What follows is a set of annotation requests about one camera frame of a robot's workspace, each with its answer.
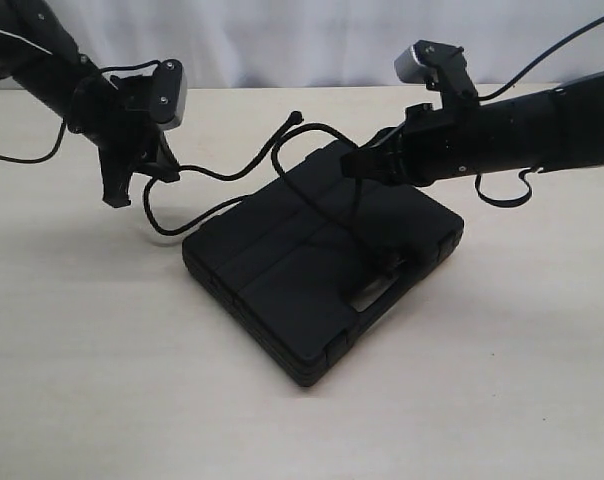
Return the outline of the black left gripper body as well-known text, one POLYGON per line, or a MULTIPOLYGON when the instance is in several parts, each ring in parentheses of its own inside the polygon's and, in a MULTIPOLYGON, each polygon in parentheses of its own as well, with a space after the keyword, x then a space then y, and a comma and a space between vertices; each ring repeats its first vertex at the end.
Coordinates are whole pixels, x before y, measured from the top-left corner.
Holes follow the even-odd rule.
POLYGON ((134 172, 157 157, 159 130, 150 119, 152 77, 90 74, 73 90, 68 127, 98 149, 101 168, 134 172))

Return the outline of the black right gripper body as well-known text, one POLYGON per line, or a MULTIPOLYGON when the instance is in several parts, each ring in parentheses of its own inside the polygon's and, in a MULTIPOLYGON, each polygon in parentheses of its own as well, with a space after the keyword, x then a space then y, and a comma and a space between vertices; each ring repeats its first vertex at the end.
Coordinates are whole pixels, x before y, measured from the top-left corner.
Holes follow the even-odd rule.
POLYGON ((385 186, 427 187, 439 180, 475 176, 477 168, 463 158, 463 127, 475 106, 434 108, 420 103, 405 109, 405 120, 380 143, 376 181, 385 186))

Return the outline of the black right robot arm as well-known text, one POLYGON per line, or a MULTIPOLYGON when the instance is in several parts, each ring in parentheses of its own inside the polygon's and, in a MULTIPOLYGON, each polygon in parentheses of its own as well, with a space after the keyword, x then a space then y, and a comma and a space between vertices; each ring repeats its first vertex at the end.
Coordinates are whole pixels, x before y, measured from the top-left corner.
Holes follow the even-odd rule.
POLYGON ((604 71, 485 105, 411 106, 404 121, 343 155, 342 174, 386 186, 517 169, 604 166, 604 71))

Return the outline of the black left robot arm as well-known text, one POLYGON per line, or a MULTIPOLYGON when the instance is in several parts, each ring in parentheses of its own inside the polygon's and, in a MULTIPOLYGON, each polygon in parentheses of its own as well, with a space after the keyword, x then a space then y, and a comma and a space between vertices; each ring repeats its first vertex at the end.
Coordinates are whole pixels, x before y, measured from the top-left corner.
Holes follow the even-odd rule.
POLYGON ((60 117, 60 135, 81 135, 97 148, 107 205, 129 205, 136 174, 179 180, 180 165, 165 135, 184 116, 187 82, 179 60, 99 67, 47 2, 0 1, 0 81, 5 79, 60 117))

